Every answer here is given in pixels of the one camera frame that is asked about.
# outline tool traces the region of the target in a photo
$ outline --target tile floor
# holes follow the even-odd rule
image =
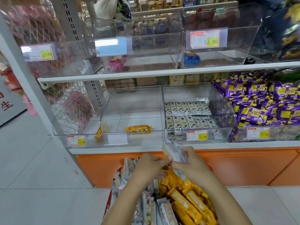
[[[0,127],[0,224],[99,225],[110,190],[92,189],[47,135],[28,112]],[[229,191],[254,225],[300,225],[300,187]]]

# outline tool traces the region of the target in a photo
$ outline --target yellow price label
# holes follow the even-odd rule
[[[42,59],[53,59],[51,50],[41,50],[40,55],[42,56]]]
[[[207,140],[207,132],[198,134],[198,140]]]
[[[260,131],[260,138],[270,138],[270,130]]]
[[[219,37],[210,37],[205,41],[207,47],[219,46]]]
[[[77,143],[80,146],[85,146],[85,139],[77,139]]]

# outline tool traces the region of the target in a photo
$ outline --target chinese character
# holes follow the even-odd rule
[[[9,102],[2,102],[1,103],[1,108],[3,111],[7,110],[8,108],[12,107],[13,105],[10,105]]]

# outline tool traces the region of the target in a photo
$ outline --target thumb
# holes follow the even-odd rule
[[[163,159],[158,160],[157,162],[159,163],[159,166],[162,168],[163,166],[170,164],[171,161],[172,161],[172,156],[168,155]]]
[[[175,161],[173,161],[172,163],[171,163],[171,167],[173,168],[173,169],[175,169],[175,170],[179,170],[179,171],[181,171],[181,172],[183,172],[184,173],[184,171],[187,169],[187,167],[188,167],[188,164],[187,163],[181,163],[181,162],[175,162]]]

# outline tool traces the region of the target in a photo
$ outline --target shelf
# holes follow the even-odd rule
[[[74,155],[79,154],[106,154],[106,153],[130,153],[162,151],[162,144],[157,146],[136,147],[108,147],[108,148],[71,148],[69,151]],[[242,142],[242,143],[211,143],[195,144],[194,149],[239,149],[239,148],[287,148],[300,147],[300,141],[268,141],[268,142]]]
[[[202,10],[209,10],[209,9],[217,9],[222,7],[235,7],[238,6],[237,1],[229,1],[229,2],[221,2],[221,3],[214,3],[214,4],[205,4],[205,5],[195,5],[195,6],[189,6],[189,7],[177,7],[177,8],[168,8],[168,9],[158,9],[158,10],[149,10],[149,11],[141,11],[141,12],[132,12],[132,16],[144,16],[146,13],[149,15],[156,15],[156,14],[164,14],[164,13],[174,13],[177,11],[193,11],[198,10],[201,8]]]
[[[275,62],[275,63],[251,64],[251,65],[228,65],[228,66],[213,66],[213,67],[200,67],[200,68],[189,68],[189,69],[171,69],[171,70],[142,71],[142,72],[120,72],[120,73],[110,73],[110,74],[46,77],[46,78],[38,78],[38,81],[40,83],[44,83],[44,82],[65,83],[65,82],[77,82],[77,81],[125,79],[125,78],[135,78],[135,77],[185,75],[185,74],[193,74],[193,73],[218,73],[218,72],[230,72],[230,71],[265,70],[265,69],[298,68],[298,67],[300,67],[300,61],[291,61],[291,62]]]

